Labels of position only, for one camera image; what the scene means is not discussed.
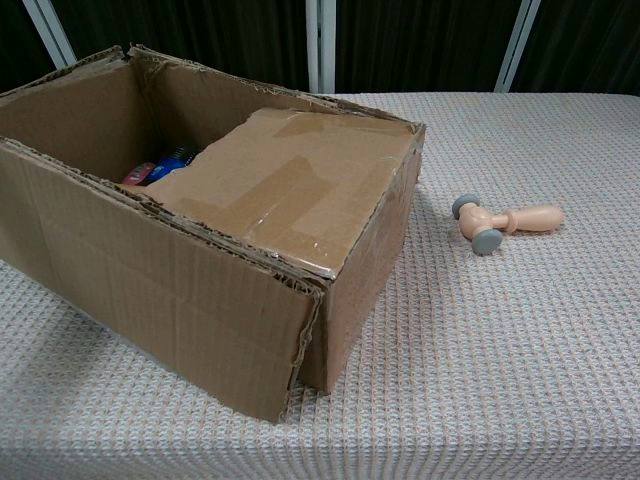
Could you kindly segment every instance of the cardboard box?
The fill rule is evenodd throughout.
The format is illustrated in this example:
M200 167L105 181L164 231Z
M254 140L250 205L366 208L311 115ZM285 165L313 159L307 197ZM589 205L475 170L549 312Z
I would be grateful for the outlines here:
M0 256L276 421L297 378L340 374L402 246L424 126L134 47L0 96L0 136ZM118 185L183 144L212 145L145 195Z

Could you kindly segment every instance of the table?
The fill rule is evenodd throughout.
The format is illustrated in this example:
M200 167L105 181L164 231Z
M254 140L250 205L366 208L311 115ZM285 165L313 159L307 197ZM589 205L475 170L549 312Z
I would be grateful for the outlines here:
M640 475L640 98L343 97L427 140L335 391L297 385L275 426L234 413L0 263L0 477ZM567 221L475 256L450 211L466 192Z

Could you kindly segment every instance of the dark curtain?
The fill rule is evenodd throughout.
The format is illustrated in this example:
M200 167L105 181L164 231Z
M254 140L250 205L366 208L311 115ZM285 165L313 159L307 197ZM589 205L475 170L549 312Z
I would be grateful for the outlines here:
M338 0L337 92L493 91L514 0Z
M21 0L0 1L0 92L55 69Z
M307 90L303 0L53 0L76 56L120 44Z
M640 94L640 1L543 0L512 90Z

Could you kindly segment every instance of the toy hammer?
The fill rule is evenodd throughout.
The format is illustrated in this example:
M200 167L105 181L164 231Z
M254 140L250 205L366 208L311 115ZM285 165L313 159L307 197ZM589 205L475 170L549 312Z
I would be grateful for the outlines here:
M516 230L545 232L564 221L562 210L551 205L507 210L502 215L492 215L480 206L478 197L471 194L458 198L451 210L458 220L460 232L471 240L471 248L478 255L493 253L500 246L502 233L498 228L507 233Z

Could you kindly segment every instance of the gray rubber end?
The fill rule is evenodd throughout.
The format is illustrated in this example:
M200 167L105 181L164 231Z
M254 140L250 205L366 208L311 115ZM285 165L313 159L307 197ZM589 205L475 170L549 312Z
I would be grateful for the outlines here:
M478 255L489 255L502 243L502 233L495 228L484 230L473 237L471 248Z
M476 197L473 193L465 193L464 195L458 197L458 199L453 202L453 206L451 207L451 211L453 212L453 217L458 220L460 218L460 207L465 203L475 203L480 206L480 199Z

